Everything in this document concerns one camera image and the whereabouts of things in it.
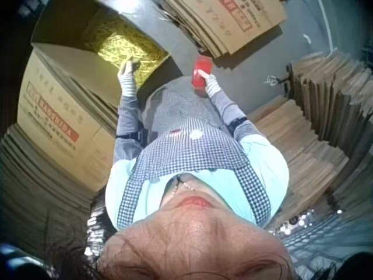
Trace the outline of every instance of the red label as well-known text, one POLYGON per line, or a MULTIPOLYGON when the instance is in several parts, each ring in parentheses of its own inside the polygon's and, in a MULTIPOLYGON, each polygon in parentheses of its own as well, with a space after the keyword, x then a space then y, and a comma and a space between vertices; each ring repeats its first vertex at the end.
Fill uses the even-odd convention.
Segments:
POLYGON ((252 28, 251 22, 233 0, 219 0, 238 23, 242 31, 252 28))
POLYGON ((41 95, 36 91, 35 87, 29 82, 27 85, 27 93, 31 98, 37 102, 41 110, 47 115, 47 117, 54 122, 54 124, 66 134, 73 142, 79 139, 79 134, 72 129, 57 113, 52 107, 41 97, 41 95))

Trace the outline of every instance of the concrete floor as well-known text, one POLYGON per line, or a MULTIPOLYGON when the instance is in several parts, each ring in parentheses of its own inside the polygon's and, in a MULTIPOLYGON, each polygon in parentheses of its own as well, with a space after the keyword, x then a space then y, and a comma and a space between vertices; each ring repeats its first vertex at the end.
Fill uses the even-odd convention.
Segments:
MULTIPOLYGON (((184 75, 190 75, 196 47, 167 21, 151 0, 123 6, 118 0, 100 0, 167 50, 184 75)), ((321 10, 315 0, 289 0, 284 4, 288 19, 234 55, 214 60, 212 72, 227 95, 245 113, 250 113, 283 93, 282 86, 264 84, 268 75, 281 76, 287 63, 315 51, 327 51, 328 40, 321 10), (306 34, 312 41, 309 45, 306 34)))

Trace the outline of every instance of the white glove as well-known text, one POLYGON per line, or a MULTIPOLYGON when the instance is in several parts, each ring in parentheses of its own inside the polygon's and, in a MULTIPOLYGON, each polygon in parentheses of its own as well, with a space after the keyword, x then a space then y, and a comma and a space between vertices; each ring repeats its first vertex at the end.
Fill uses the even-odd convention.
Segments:
POLYGON ((209 98, 213 97, 215 93, 221 91, 221 87, 217 83, 215 75, 207 74, 203 70, 197 70, 197 71, 198 71, 198 74, 206 81, 206 93, 209 96, 209 98))
POLYGON ((122 87, 122 96, 136 97, 136 83, 132 60, 123 62, 118 72, 118 80, 122 87))

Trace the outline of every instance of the flattened cardboard box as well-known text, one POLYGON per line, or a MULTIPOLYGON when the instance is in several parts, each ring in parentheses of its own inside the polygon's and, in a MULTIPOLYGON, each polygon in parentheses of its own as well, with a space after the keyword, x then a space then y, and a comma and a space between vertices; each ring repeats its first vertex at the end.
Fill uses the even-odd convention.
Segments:
POLYGON ((24 73, 17 121, 35 146, 88 189, 106 184, 114 138, 74 101, 35 51, 24 73))
POLYGON ((278 0, 180 0, 204 21, 230 54, 286 20, 278 0))

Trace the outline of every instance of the stack of flattened cardboard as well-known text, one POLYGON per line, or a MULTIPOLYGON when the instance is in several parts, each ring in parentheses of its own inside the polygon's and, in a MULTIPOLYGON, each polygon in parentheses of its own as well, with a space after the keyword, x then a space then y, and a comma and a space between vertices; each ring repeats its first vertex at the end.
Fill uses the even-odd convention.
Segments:
POLYGON ((372 211, 371 70, 339 51, 307 55, 287 69, 293 100, 278 97, 249 115, 290 169, 287 196, 268 227, 314 202, 327 211, 329 200, 349 218, 365 215, 372 211))
POLYGON ((288 97, 303 109, 321 141, 339 147, 353 170, 373 144, 373 77, 339 51, 290 65, 288 97))
POLYGON ((267 228, 277 228, 315 203, 348 161, 326 141, 319 141, 311 123, 293 100, 278 97, 248 116, 284 156, 290 173, 280 211, 267 228))
POLYGON ((42 257, 56 241, 83 239, 94 192, 63 172, 15 124, 0 143, 1 239, 42 257))
POLYGON ((233 54, 286 19, 278 0, 162 0, 179 27, 214 57, 233 54))

